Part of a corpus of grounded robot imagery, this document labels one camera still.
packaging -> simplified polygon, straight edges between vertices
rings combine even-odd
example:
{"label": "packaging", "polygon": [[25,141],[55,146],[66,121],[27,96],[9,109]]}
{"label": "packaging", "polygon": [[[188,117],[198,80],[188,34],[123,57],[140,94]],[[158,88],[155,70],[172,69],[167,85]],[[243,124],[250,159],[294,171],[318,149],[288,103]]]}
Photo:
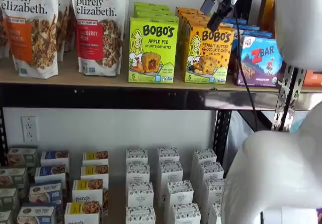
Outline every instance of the packaging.
{"label": "packaging", "polygon": [[155,224],[153,206],[127,207],[126,224]]}
{"label": "packaging", "polygon": [[65,165],[65,170],[69,173],[69,151],[46,151],[42,152],[40,158],[40,165],[53,166],[53,165]]}
{"label": "packaging", "polygon": [[13,147],[8,152],[8,165],[11,167],[35,167],[37,147]]}
{"label": "packaging", "polygon": [[[282,67],[276,39],[244,35],[240,40],[241,66],[249,86],[275,87]],[[242,75],[235,57],[234,81],[244,86]]]}
{"label": "packaging", "polygon": [[129,183],[149,182],[150,165],[149,164],[132,164],[126,166],[126,186]]}
{"label": "packaging", "polygon": [[176,147],[159,147],[157,150],[159,163],[178,162],[180,156]]}
{"label": "packaging", "polygon": [[18,224],[56,224],[56,210],[52,204],[24,203],[18,217]]}
{"label": "packaging", "polygon": [[107,151],[83,153],[83,166],[108,165],[109,153]]}
{"label": "packaging", "polygon": [[77,18],[79,72],[120,74],[128,0],[72,0]]}
{"label": "packaging", "polygon": [[80,171],[82,180],[103,180],[103,188],[109,188],[109,167],[107,165],[81,167]]}
{"label": "packaging", "polygon": [[156,182],[156,200],[158,206],[164,206],[166,189],[169,182],[182,181],[183,169],[180,162],[159,163]]}
{"label": "packaging", "polygon": [[207,224],[209,219],[210,208],[213,203],[221,203],[224,190],[225,180],[206,180],[203,182],[202,197],[201,197],[201,219],[204,224]]}
{"label": "packaging", "polygon": [[216,162],[217,156],[215,152],[210,148],[204,148],[202,150],[195,150],[193,152],[192,157],[192,165],[190,172],[190,181],[194,188],[197,187],[197,174],[198,174],[198,166],[201,163],[211,163]]}
{"label": "packaging", "polygon": [[178,23],[130,19],[129,82],[173,83]]}
{"label": "packaging", "polygon": [[192,203],[193,188],[189,180],[167,184],[165,201],[165,223],[169,223],[169,213],[173,205]]}
{"label": "packaging", "polygon": [[197,204],[174,205],[169,224],[200,224],[200,219],[201,215]]}
{"label": "packaging", "polygon": [[56,207],[56,222],[63,224],[64,211],[62,201],[61,181],[51,181],[41,184],[32,184],[29,190],[29,201],[31,203],[51,203]]}
{"label": "packaging", "polygon": [[130,183],[127,187],[127,206],[153,206],[153,186],[152,183],[140,182]]}
{"label": "packaging", "polygon": [[206,180],[218,180],[223,179],[224,170],[220,163],[201,163],[198,168],[197,173],[197,187],[196,187],[196,200],[199,206],[201,206],[202,201],[202,184]]}
{"label": "packaging", "polygon": [[65,223],[99,224],[100,204],[98,201],[67,203]]}
{"label": "packaging", "polygon": [[129,148],[126,150],[126,164],[147,164],[147,161],[147,149]]}
{"label": "packaging", "polygon": [[58,75],[57,0],[1,0],[16,70],[22,77]]}

oatmeal cup box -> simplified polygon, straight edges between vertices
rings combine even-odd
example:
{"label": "oatmeal cup box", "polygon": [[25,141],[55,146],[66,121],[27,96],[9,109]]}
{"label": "oatmeal cup box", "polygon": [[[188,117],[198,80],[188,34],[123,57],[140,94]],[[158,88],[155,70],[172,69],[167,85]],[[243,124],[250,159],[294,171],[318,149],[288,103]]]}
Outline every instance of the oatmeal cup box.
{"label": "oatmeal cup box", "polygon": [[126,164],[147,164],[148,156],[145,148],[129,148],[126,150]]}
{"label": "oatmeal cup box", "polygon": [[103,188],[109,188],[108,165],[85,166],[80,171],[81,180],[103,180]]}
{"label": "oatmeal cup box", "polygon": [[65,223],[99,224],[100,204],[98,201],[67,203]]}
{"label": "oatmeal cup box", "polygon": [[130,183],[127,186],[128,207],[153,206],[153,186],[151,182]]}
{"label": "oatmeal cup box", "polygon": [[126,224],[155,224],[153,206],[127,207]]}
{"label": "oatmeal cup box", "polygon": [[178,23],[130,19],[129,82],[173,83]]}
{"label": "oatmeal cup box", "polygon": [[107,151],[83,153],[82,164],[83,166],[108,165],[109,153]]}

white product box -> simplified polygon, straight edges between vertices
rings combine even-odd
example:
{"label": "white product box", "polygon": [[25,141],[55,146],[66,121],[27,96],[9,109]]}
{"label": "white product box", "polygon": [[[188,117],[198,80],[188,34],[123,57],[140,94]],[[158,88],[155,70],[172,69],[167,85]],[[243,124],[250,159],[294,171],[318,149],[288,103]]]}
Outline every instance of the white product box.
{"label": "white product box", "polygon": [[225,186],[225,180],[206,180],[201,190],[201,219],[204,224],[208,222],[209,212],[213,203],[221,203],[221,197]]}
{"label": "white product box", "polygon": [[99,224],[100,204],[98,201],[67,203],[66,224]]}
{"label": "white product box", "polygon": [[173,205],[192,203],[193,188],[189,180],[167,184],[165,201],[165,223],[169,223],[169,212]]}
{"label": "white product box", "polygon": [[53,165],[65,165],[66,172],[69,173],[69,151],[45,151],[42,152],[40,158],[40,165],[53,166]]}
{"label": "white product box", "polygon": [[194,188],[196,188],[198,166],[201,163],[216,162],[217,156],[212,149],[204,148],[202,150],[195,150],[192,157],[190,181]]}
{"label": "white product box", "polygon": [[83,166],[108,165],[109,153],[107,151],[83,153],[82,164]]}
{"label": "white product box", "polygon": [[152,183],[130,183],[127,187],[127,206],[153,206]]}
{"label": "white product box", "polygon": [[126,165],[126,186],[129,183],[149,182],[150,166],[149,164],[132,164]]}
{"label": "white product box", "polygon": [[169,224],[200,224],[200,211],[196,203],[174,205]]}
{"label": "white product box", "polygon": [[147,149],[129,148],[126,150],[126,164],[147,164]]}
{"label": "white product box", "polygon": [[153,206],[127,207],[126,224],[155,224]]}
{"label": "white product box", "polygon": [[211,205],[210,214],[209,214],[209,224],[221,224],[221,214],[220,214],[220,205],[214,203]]}
{"label": "white product box", "polygon": [[224,170],[220,163],[202,163],[199,165],[198,181],[196,188],[196,201],[198,205],[201,205],[201,188],[202,184],[206,180],[218,180],[223,179]]}
{"label": "white product box", "polygon": [[103,180],[103,188],[109,188],[109,167],[107,165],[85,166],[80,169],[82,180]]}
{"label": "white product box", "polygon": [[183,169],[180,162],[159,163],[157,171],[157,203],[163,206],[166,200],[167,183],[182,181]]}

bobo's oat bar box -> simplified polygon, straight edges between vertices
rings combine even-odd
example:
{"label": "bobo's oat bar box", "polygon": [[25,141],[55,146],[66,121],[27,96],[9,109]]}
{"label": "bobo's oat bar box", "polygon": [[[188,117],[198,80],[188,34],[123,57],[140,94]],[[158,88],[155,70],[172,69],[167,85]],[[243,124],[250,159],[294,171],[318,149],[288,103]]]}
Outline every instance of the bobo's oat bar box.
{"label": "bobo's oat bar box", "polygon": [[131,18],[129,82],[173,83],[178,24]]}

food package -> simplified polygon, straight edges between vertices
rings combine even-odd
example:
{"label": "food package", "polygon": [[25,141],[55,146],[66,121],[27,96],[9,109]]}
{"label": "food package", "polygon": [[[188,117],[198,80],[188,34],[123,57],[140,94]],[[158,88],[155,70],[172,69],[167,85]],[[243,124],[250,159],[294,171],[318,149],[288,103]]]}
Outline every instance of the food package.
{"label": "food package", "polygon": [[22,77],[58,74],[58,0],[1,0],[4,26],[16,70]]}
{"label": "food package", "polygon": [[79,72],[120,74],[128,0],[72,0],[77,18]]}

